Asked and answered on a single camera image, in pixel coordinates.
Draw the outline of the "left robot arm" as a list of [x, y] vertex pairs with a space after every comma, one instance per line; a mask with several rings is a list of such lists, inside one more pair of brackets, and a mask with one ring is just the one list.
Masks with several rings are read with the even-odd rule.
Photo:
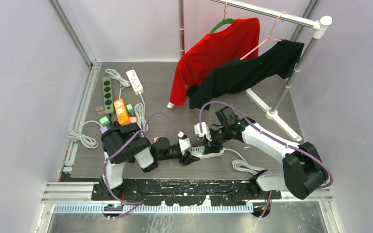
[[145, 137], [134, 123], [103, 126], [101, 131], [102, 149], [105, 162], [102, 182], [105, 185], [103, 194], [110, 200], [121, 197], [123, 169], [126, 163], [137, 162], [144, 173], [158, 167], [158, 161], [178, 159], [186, 166], [200, 160], [193, 156], [189, 138], [182, 134], [176, 144], [170, 144], [166, 137], [158, 137], [153, 143]]

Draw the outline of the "white strip with USB ports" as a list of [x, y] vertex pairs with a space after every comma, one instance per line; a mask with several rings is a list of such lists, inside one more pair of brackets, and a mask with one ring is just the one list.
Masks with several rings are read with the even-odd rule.
[[136, 95], [142, 94], [144, 92], [144, 88], [140, 82], [140, 79], [134, 69], [129, 70], [126, 72], [128, 80], [133, 88], [133, 91]]

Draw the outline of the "orange power strip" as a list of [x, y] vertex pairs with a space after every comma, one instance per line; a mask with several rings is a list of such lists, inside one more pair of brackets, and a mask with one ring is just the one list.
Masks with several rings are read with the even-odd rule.
[[113, 106], [116, 112], [118, 123], [121, 126], [130, 124], [130, 115], [124, 100], [122, 98], [117, 99], [116, 101], [114, 101]]

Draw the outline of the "pink plug adapter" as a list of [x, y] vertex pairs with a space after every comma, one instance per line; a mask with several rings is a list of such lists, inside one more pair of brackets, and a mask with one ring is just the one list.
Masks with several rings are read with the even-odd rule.
[[105, 109], [103, 105], [95, 107], [95, 111], [100, 116], [105, 115]]
[[129, 117], [131, 123], [137, 123], [137, 117]]

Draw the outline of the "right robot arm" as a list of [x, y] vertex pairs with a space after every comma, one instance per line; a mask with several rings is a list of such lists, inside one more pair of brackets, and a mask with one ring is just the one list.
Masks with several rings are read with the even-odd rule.
[[285, 140], [231, 106], [218, 110], [216, 116], [220, 122], [217, 130], [210, 129], [202, 120], [194, 126], [196, 135], [204, 137], [210, 147], [238, 140], [258, 148], [282, 166], [278, 171], [263, 169], [250, 178], [250, 192], [255, 199], [263, 199], [269, 191], [288, 191], [304, 200], [331, 179], [313, 144]]

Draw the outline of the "teal green plug adapter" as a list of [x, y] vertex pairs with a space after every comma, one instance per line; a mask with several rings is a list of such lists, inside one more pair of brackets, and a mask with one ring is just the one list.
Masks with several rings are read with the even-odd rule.
[[105, 127], [105, 126], [109, 126], [111, 124], [111, 121], [110, 119], [107, 117], [107, 116], [104, 116], [102, 117], [100, 120], [99, 120], [100, 124]]

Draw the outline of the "white power strip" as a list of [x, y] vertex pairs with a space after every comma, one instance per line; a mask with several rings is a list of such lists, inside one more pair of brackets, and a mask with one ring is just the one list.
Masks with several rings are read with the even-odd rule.
[[189, 150], [190, 154], [194, 157], [197, 157], [199, 159], [206, 159], [206, 158], [213, 158], [213, 157], [218, 157], [218, 156], [222, 156], [224, 154], [224, 150], [223, 150], [223, 153], [210, 153], [210, 154], [204, 154], [202, 155], [201, 152], [200, 152], [200, 147], [193, 147]]

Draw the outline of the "green power strip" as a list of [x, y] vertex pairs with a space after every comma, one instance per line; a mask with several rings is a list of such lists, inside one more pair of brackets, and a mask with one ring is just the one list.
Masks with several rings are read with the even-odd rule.
[[112, 79], [111, 77], [104, 77], [102, 79], [102, 88], [103, 88], [103, 104], [105, 114], [113, 114], [113, 88], [112, 88]]

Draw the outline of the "purple power strip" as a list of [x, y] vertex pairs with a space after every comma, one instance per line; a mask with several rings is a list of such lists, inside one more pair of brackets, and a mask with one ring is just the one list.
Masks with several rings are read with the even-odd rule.
[[108, 131], [108, 127], [103, 126], [103, 127], [100, 128], [100, 131], [101, 131], [101, 134], [104, 134], [106, 131]]

